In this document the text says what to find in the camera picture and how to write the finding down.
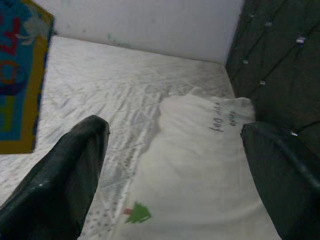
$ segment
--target green tree print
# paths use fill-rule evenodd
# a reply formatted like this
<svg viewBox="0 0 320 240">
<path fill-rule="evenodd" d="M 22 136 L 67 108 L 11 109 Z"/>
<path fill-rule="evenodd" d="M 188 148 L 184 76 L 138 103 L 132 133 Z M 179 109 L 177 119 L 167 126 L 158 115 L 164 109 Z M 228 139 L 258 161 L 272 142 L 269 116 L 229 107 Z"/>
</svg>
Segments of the green tree print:
<svg viewBox="0 0 320 240">
<path fill-rule="evenodd" d="M 139 202 L 135 202 L 133 209 L 126 209 L 124 213 L 130 215 L 125 222 L 130 224 L 143 223 L 152 217 L 147 207 Z"/>
</svg>

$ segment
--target colorful poster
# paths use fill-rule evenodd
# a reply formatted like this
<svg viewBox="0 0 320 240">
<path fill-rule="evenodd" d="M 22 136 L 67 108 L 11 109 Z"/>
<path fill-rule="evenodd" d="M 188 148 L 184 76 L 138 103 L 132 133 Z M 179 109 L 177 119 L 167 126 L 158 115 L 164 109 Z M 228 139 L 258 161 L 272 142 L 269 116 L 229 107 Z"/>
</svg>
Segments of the colorful poster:
<svg viewBox="0 0 320 240">
<path fill-rule="evenodd" d="M 35 148 L 53 23 L 31 0 L 0 0 L 0 154 Z"/>
</svg>

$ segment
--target white wall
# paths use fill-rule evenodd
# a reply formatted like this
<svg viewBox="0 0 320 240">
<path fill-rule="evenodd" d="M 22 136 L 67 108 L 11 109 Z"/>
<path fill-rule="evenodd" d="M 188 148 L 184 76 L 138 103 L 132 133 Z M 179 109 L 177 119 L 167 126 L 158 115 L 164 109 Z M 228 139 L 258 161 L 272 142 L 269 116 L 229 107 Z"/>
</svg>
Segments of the white wall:
<svg viewBox="0 0 320 240">
<path fill-rule="evenodd" d="M 35 0 L 64 37 L 224 63 L 243 0 Z"/>
</svg>

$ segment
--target white pillow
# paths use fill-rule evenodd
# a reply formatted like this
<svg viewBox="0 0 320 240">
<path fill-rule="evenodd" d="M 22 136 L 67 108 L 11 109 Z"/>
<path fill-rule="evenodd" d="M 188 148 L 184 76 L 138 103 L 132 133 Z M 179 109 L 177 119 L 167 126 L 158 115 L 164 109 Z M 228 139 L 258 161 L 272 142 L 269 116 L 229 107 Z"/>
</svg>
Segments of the white pillow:
<svg viewBox="0 0 320 240">
<path fill-rule="evenodd" d="M 160 111 L 113 239 L 280 239 L 240 136 L 255 120 L 250 100 L 187 94 L 165 99 Z"/>
</svg>

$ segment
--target quilted mattress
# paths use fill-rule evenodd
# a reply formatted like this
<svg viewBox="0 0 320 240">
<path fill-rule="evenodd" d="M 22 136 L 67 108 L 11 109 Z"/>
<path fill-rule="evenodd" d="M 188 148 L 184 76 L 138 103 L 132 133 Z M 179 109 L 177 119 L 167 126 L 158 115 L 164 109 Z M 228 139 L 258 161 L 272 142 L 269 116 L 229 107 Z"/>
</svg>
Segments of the quilted mattress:
<svg viewBox="0 0 320 240">
<path fill-rule="evenodd" d="M 159 103 L 194 87 L 234 97 L 220 64 L 54 37 L 36 148 L 32 154 L 0 155 L 0 205 L 64 133 L 85 117 L 98 115 L 109 122 L 111 134 L 79 239 L 108 239 L 139 156 L 157 132 Z"/>
</svg>

